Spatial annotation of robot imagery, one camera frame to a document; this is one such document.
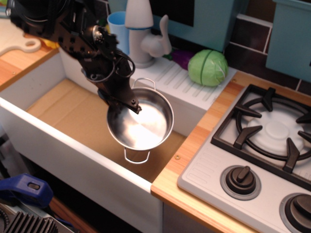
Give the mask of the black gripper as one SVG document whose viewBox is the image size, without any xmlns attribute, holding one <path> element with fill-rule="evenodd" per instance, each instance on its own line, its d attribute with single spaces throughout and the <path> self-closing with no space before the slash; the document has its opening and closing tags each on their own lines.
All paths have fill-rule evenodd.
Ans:
<svg viewBox="0 0 311 233">
<path fill-rule="evenodd" d="M 98 88 L 98 95 L 115 109 L 127 107 L 134 113 L 141 111 L 139 100 L 130 87 L 130 77 L 135 71 L 127 55 L 118 55 L 112 61 L 103 57 L 81 60 L 82 73 Z"/>
</svg>

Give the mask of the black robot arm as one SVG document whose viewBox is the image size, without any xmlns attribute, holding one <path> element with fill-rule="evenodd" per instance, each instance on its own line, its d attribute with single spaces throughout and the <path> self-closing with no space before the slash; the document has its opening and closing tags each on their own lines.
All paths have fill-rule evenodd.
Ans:
<svg viewBox="0 0 311 233">
<path fill-rule="evenodd" d="M 129 80 L 133 61 L 117 48 L 117 38 L 99 25 L 91 0 L 9 0 L 6 14 L 25 33 L 56 42 L 82 67 L 109 106 L 141 111 Z"/>
</svg>

